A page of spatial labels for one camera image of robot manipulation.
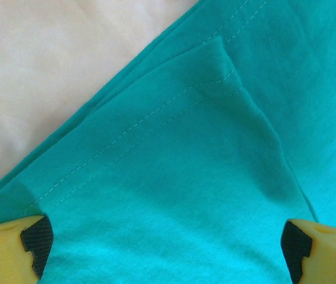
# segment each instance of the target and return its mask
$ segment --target stitching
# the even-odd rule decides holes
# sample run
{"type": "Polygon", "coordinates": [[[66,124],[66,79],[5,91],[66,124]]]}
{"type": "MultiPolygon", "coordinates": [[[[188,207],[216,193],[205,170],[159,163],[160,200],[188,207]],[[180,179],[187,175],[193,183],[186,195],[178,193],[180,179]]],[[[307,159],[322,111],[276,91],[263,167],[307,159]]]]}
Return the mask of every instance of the stitching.
{"type": "Polygon", "coordinates": [[[103,152],[105,152],[108,148],[110,148],[111,146],[113,146],[119,139],[121,139],[123,136],[125,136],[128,132],[130,132],[132,129],[134,129],[135,127],[137,127],[138,125],[140,125],[143,121],[145,121],[148,117],[152,116],[153,114],[157,113],[158,111],[160,111],[162,108],[166,107],[168,104],[170,104],[171,102],[173,102],[175,99],[179,98],[180,96],[184,95],[185,93],[189,92],[192,89],[198,88],[198,87],[203,87],[203,86],[208,86],[208,85],[213,85],[213,84],[219,84],[224,82],[225,80],[227,80],[232,73],[234,73],[235,69],[233,69],[231,72],[229,72],[229,74],[226,75],[226,77],[224,77],[223,79],[220,79],[218,81],[213,81],[213,82],[208,82],[208,83],[202,83],[202,84],[198,84],[198,85],[193,85],[191,87],[189,87],[188,89],[184,90],[183,92],[181,92],[180,94],[178,94],[177,96],[175,96],[174,98],[170,99],[169,101],[167,101],[166,103],[164,103],[163,105],[161,105],[160,107],[158,107],[157,109],[155,109],[154,111],[150,112],[148,115],[146,115],[144,118],[142,118],[141,120],[139,120],[137,123],[135,123],[133,126],[131,126],[129,129],[125,130],[121,135],[119,135],[112,143],[110,143],[109,145],[107,145],[104,149],[102,149],[99,153],[97,153],[96,155],[94,155],[92,158],[90,158],[87,162],[85,162],[84,164],[82,164],[81,166],[78,166],[75,170],[71,171],[68,175],[66,175],[64,178],[60,179],[57,183],[55,183],[55,185],[53,187],[51,187],[47,192],[44,193],[44,195],[40,196],[34,203],[32,203],[18,218],[21,218],[27,211],[29,211],[36,203],[38,203],[39,201],[41,201],[43,198],[45,198],[48,194],[50,194],[55,188],[57,188],[64,180],[66,180],[68,177],[70,177],[72,174],[74,174],[75,172],[77,172],[79,169],[85,167],[87,164],[89,164],[91,161],[93,161],[94,159],[96,159],[97,157],[99,157],[103,152]]]}
{"type": "MultiPolygon", "coordinates": [[[[241,89],[237,89],[235,92],[229,93],[228,95],[224,96],[224,97],[230,97],[233,95],[236,95],[237,93],[239,93],[241,89]]],[[[206,101],[207,99],[209,99],[209,96],[206,96],[202,99],[200,99],[199,101],[195,102],[194,104],[188,106],[186,109],[184,109],[182,112],[174,115],[173,117],[169,118],[167,121],[163,122],[162,124],[160,124],[158,127],[150,130],[145,136],[143,136],[141,139],[139,139],[136,143],[134,143],[131,147],[127,148],[127,150],[125,152],[123,152],[120,156],[118,156],[115,160],[113,160],[112,162],[110,162],[109,165],[107,165],[106,167],[104,167],[102,170],[100,170],[98,173],[96,173],[95,175],[91,176],[89,179],[87,179],[85,182],[83,182],[81,185],[79,185],[77,188],[75,188],[74,190],[72,190],[70,193],[68,193],[62,200],[60,200],[57,204],[55,204],[54,206],[52,206],[50,209],[48,209],[46,211],[46,213],[48,213],[49,211],[51,211],[52,209],[54,209],[55,207],[57,207],[58,205],[60,205],[64,200],[66,200],[69,196],[71,196],[75,191],[77,191],[78,189],[82,188],[84,185],[86,185],[88,182],[90,182],[91,180],[93,180],[94,178],[96,178],[97,176],[99,176],[101,173],[103,173],[105,170],[107,170],[110,166],[112,166],[114,163],[116,163],[119,159],[121,159],[123,156],[125,156],[129,151],[131,151],[136,145],[140,144],[144,139],[146,139],[149,135],[151,135],[152,133],[154,133],[156,130],[158,130],[159,128],[162,128],[164,125],[166,125],[167,123],[171,122],[172,120],[174,120],[175,118],[183,115],[184,113],[186,113],[188,110],[190,110],[191,108],[195,107],[196,105],[200,104],[203,101],[206,101]]]]}
{"type": "Polygon", "coordinates": [[[245,2],[242,4],[242,6],[240,6],[239,7],[239,9],[237,9],[236,11],[235,11],[235,13],[231,16],[231,18],[229,18],[229,19],[227,19],[226,20],[226,22],[224,22],[223,24],[222,24],[222,26],[220,26],[212,35],[210,35],[202,44],[205,44],[205,43],[207,43],[212,37],[214,37],[216,34],[218,34],[219,33],[219,31],[221,30],[221,29],[223,29],[224,27],[225,27],[225,25],[226,24],[228,24],[235,16],[236,16],[236,14],[240,11],[240,9],[241,8],[243,8],[246,4],[247,4],[247,2],[248,2],[248,0],[245,0],[245,2]]]}
{"type": "Polygon", "coordinates": [[[240,27],[240,29],[237,31],[237,33],[234,34],[229,40],[227,40],[227,41],[225,42],[224,46],[225,46],[226,44],[228,44],[231,40],[233,40],[234,38],[236,38],[236,36],[241,32],[241,30],[242,30],[246,25],[248,25],[248,23],[253,19],[253,17],[256,16],[257,13],[259,13],[259,11],[265,6],[265,4],[267,4],[267,2],[268,2],[268,0],[265,0],[265,2],[262,3],[262,4],[260,5],[260,7],[255,11],[255,13],[253,13],[253,15],[247,20],[247,22],[245,22],[244,25],[242,25],[242,26],[240,27]]]}

